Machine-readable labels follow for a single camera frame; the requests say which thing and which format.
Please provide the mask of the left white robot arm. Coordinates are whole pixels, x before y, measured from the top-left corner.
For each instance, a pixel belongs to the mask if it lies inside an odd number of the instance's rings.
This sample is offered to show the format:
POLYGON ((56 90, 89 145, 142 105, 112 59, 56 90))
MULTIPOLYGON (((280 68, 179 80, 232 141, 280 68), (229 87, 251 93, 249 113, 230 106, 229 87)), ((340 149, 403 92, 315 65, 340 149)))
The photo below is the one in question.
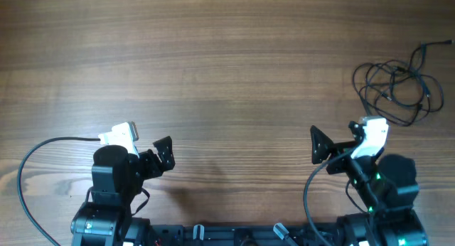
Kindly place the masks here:
POLYGON ((152 150, 130 154, 120 145, 106 145, 93 155, 93 186, 70 226, 72 245, 161 245, 150 220, 136 218, 131 203, 143 193, 145 180, 162 176, 175 166, 172 139, 154 142, 152 150))

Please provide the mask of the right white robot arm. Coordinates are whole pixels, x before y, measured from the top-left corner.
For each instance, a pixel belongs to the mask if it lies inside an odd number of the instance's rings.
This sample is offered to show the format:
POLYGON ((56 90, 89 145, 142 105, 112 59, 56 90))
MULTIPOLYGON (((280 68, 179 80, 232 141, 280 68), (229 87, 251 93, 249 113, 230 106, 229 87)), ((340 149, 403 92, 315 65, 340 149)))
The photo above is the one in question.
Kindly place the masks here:
POLYGON ((329 174, 345 173, 367 208, 339 217, 331 231, 319 230, 307 218, 316 241, 324 245, 428 245, 429 239, 415 213, 419 193, 413 159, 383 156, 388 125, 358 124, 349 128, 353 140, 333 143, 320 129, 310 128, 311 161, 329 174))

